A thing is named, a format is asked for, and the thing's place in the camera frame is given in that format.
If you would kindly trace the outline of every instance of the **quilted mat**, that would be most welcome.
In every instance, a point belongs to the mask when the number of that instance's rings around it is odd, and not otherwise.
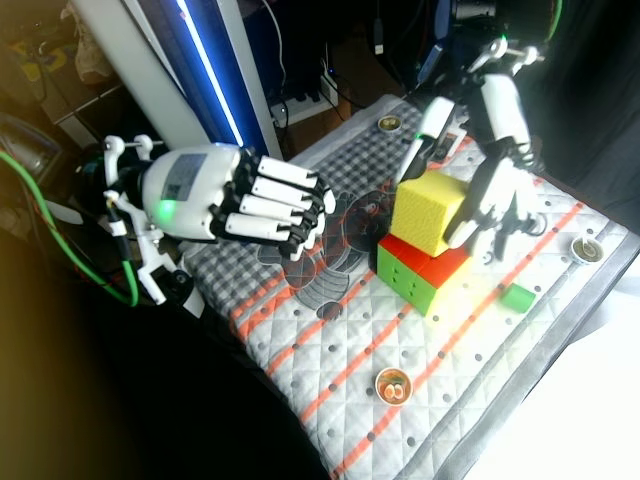
[[[400,133],[378,129],[388,113],[403,120]],[[224,241],[185,254],[206,300],[287,397],[334,478],[462,478],[638,252],[625,228],[536,179],[547,233],[522,235],[517,255],[502,263],[476,262],[451,301],[424,318],[373,270],[393,208],[389,178],[419,119],[414,107],[383,97],[294,159],[320,171],[338,201],[298,262]],[[469,180],[482,159],[464,142],[438,167]],[[570,260],[569,243],[584,232],[604,245],[598,266]],[[537,295],[526,314],[497,301],[512,282]],[[413,381],[404,406],[389,407],[374,391],[386,367]]]

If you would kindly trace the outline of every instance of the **light strip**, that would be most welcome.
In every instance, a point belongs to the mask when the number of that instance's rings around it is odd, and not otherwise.
[[[222,111],[224,112],[225,117],[227,117],[227,121],[229,122],[231,131],[233,132],[233,136],[236,138],[236,142],[238,143],[238,145],[242,147],[244,145],[244,142],[242,140],[242,135],[240,135],[240,131],[238,130],[236,121],[234,120],[233,114],[229,109],[227,100],[226,98],[224,98],[224,93],[222,93],[222,88],[220,88],[220,83],[218,83],[218,77],[216,77],[216,73],[213,71],[213,67],[211,66],[211,62],[209,61],[209,56],[207,55],[207,52],[204,49],[202,40],[200,40],[200,34],[198,34],[198,29],[196,28],[195,23],[193,23],[193,18],[191,18],[191,13],[189,12],[189,8],[187,7],[185,0],[176,0],[176,3],[178,4],[178,7],[180,7],[180,10],[182,10],[182,13],[184,15],[184,21],[187,24],[187,28],[189,29],[189,34],[191,35],[193,44],[196,46],[196,50],[198,51],[198,55],[200,55],[200,60],[204,65],[205,71],[207,72],[207,76],[209,77],[211,86],[215,90],[218,100],[220,101],[220,105],[222,106]]]

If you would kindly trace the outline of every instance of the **red stripe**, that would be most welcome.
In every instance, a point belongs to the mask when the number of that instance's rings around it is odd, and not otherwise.
[[[358,283],[355,284],[355,286],[347,293],[346,296],[342,297],[342,300],[340,300],[340,306],[342,306],[342,308],[344,308],[359,292],[360,290],[362,290],[362,287],[364,287],[364,285],[366,285],[366,283],[371,280],[371,278],[374,276],[375,274],[369,270],[366,275],[362,278],[362,280]],[[302,332],[302,334],[300,334],[300,336],[296,339],[295,343],[296,345],[300,346],[300,345],[304,345],[305,343],[307,343],[307,341],[313,337],[316,332],[318,332],[319,330],[322,329],[322,327],[324,327],[326,325],[326,323],[329,320],[326,319],[322,319],[322,320],[318,320],[317,322],[313,323],[309,328],[307,328],[304,332]],[[284,349],[283,351],[281,351],[278,356],[276,358],[273,359],[273,361],[269,364],[269,368],[267,368],[266,372],[267,375],[272,376],[274,374],[274,372],[276,371],[276,369],[282,365],[282,363],[289,358],[291,355],[293,355],[295,352],[295,350],[293,349],[293,346],[288,347],[286,349]]]
[[[515,277],[517,277],[522,271],[533,261],[533,259],[538,255],[544,247],[546,247],[549,242],[557,235],[557,233],[562,230],[570,221],[573,219],[578,212],[582,209],[584,205],[582,203],[576,203],[573,208],[567,213],[562,219],[555,225],[555,227],[547,232],[547,234],[542,237],[542,239],[536,244],[536,246],[529,252],[529,254],[523,258],[518,265],[509,273],[506,277],[502,279],[500,282],[501,285],[507,286],[513,282]],[[451,335],[447,343],[445,343],[440,352],[445,355],[450,353],[455,345],[460,341],[460,339],[469,331],[469,328],[473,323],[478,319],[480,315],[484,313],[491,303],[496,300],[502,290],[500,287],[496,287],[487,295],[487,297],[478,305],[474,311],[467,317],[467,319],[463,322],[463,324]],[[438,367],[442,364],[443,359],[440,357],[444,357],[442,353],[439,352],[439,356],[436,356],[430,363],[427,365],[427,368],[418,375],[413,381],[413,389],[414,392],[418,390],[424,382],[427,381],[433,372],[435,372]],[[376,437],[382,434],[386,428],[389,426],[391,421],[396,417],[396,415],[400,412],[402,407],[390,407],[387,409],[386,413],[383,417],[378,421],[378,423],[373,427],[372,432],[376,435]],[[371,441],[365,437],[355,446],[351,452],[342,460],[342,462],[333,470],[332,476],[334,478],[338,478],[342,473],[347,471],[351,465],[353,465],[358,458],[369,448],[371,445]]]
[[[364,362],[366,358],[369,355],[371,355],[374,352],[374,350],[378,348],[378,346],[387,339],[389,335],[391,335],[391,332],[395,330],[395,328],[402,321],[402,319],[407,315],[407,313],[411,311],[411,308],[412,308],[411,305],[407,303],[404,306],[404,308],[400,311],[400,313],[398,313],[398,315],[396,315],[396,317],[387,324],[384,330],[382,330],[382,332],[380,332],[376,336],[376,338],[374,338],[373,341],[362,352],[360,352],[358,356],[356,356],[356,358],[354,358],[349,365],[347,365],[347,368],[345,368],[342,372],[340,372],[340,374],[338,374],[336,378],[333,379],[331,383],[336,386],[343,384],[345,380],[349,378],[349,375],[351,375],[362,364],[362,362]],[[320,393],[318,398],[316,398],[313,402],[311,402],[311,404],[305,409],[305,411],[302,412],[302,415],[300,416],[300,420],[302,420],[303,423],[306,422],[311,417],[311,415],[313,415],[313,413],[318,409],[318,407],[322,405],[325,402],[325,400],[331,396],[331,393],[332,392],[331,390],[329,390],[328,387],[325,388]]]

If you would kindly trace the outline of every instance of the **robotic hand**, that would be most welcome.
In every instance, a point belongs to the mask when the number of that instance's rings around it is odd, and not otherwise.
[[[479,71],[503,58],[515,57],[507,67],[509,74]],[[510,49],[505,38],[489,44],[469,67],[464,77],[470,132],[485,161],[476,170],[465,200],[449,223],[444,240],[451,248],[467,243],[470,253],[484,256],[493,250],[502,260],[516,232],[541,235],[546,225],[535,213],[536,194],[528,170],[534,164],[529,130],[520,106],[520,97],[511,78],[523,65],[541,60],[534,47]],[[396,182],[415,178],[424,172],[417,165],[418,151],[425,156],[435,151],[451,122],[455,104],[437,97],[426,109],[420,130],[396,174]]]
[[[118,169],[118,159],[131,146],[142,164],[133,182],[121,178],[126,169]],[[217,143],[151,161],[152,149],[146,135],[131,144],[107,137],[104,195],[108,207],[131,217],[143,259],[138,278],[158,304],[166,298],[152,274],[160,267],[177,268],[158,252],[165,233],[195,242],[225,238],[275,245],[283,257],[296,261],[303,248],[313,247],[325,216],[336,207],[333,192],[316,172],[258,157],[250,149]],[[112,231],[121,233],[123,227],[113,221]]]

